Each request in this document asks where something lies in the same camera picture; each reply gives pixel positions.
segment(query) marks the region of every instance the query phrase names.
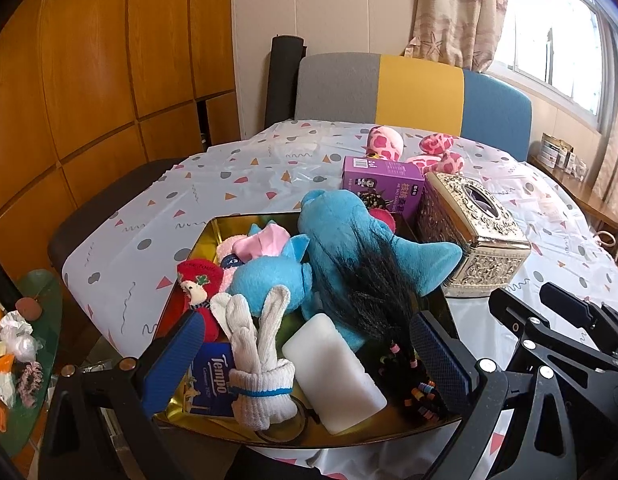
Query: purple box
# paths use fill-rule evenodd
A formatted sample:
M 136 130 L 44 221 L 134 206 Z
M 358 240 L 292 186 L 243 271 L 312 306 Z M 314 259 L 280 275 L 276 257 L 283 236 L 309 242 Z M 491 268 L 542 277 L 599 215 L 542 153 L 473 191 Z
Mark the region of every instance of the purple box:
M 422 173 L 414 164 L 346 156 L 342 166 L 342 189 L 356 193 L 368 208 L 401 213 L 407 222 L 418 210 L 423 185 Z

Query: small green glass table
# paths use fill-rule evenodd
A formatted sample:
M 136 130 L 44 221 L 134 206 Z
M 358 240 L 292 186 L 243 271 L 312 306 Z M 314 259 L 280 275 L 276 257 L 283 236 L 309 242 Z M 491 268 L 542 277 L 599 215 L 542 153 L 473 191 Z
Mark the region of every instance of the small green glass table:
M 54 367 L 55 353 L 58 349 L 58 336 L 62 322 L 62 291 L 57 278 L 48 270 L 32 270 L 16 284 L 23 296 L 36 298 L 42 306 L 42 316 L 31 323 L 33 336 L 44 347 L 38 351 L 36 359 L 42 365 L 44 380 L 36 397 L 34 408 L 26 408 L 18 396 L 15 406 L 7 416 L 7 431 L 0 432 L 0 444 L 9 456 L 17 455 L 31 436 L 44 405 L 44 396 Z

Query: ornate silver tissue box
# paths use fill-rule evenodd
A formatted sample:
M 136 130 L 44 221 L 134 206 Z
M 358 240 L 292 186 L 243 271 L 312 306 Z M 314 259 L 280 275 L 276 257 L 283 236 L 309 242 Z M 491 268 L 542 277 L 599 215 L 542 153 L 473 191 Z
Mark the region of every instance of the ornate silver tissue box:
M 507 285 L 531 252 L 512 215 L 475 180 L 429 172 L 417 214 L 423 242 L 454 242 L 460 263 L 443 283 L 451 298 L 480 298 Z

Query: window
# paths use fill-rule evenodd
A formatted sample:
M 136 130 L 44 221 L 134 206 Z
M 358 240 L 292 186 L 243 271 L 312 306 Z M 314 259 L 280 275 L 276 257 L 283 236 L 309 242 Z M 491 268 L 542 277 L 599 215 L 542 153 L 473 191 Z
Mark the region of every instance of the window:
M 592 0 L 509 0 L 494 59 L 598 113 L 602 51 Z

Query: candy wrapper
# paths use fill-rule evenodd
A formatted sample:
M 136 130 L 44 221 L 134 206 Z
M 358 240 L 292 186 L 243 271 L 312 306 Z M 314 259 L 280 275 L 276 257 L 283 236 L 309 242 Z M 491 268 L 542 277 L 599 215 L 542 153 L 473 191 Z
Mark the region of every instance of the candy wrapper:
M 0 358 L 0 372 L 9 373 L 13 366 L 13 355 L 7 354 Z
M 0 372 L 0 400 L 9 409 L 13 408 L 16 402 L 16 387 L 13 384 L 13 374 Z

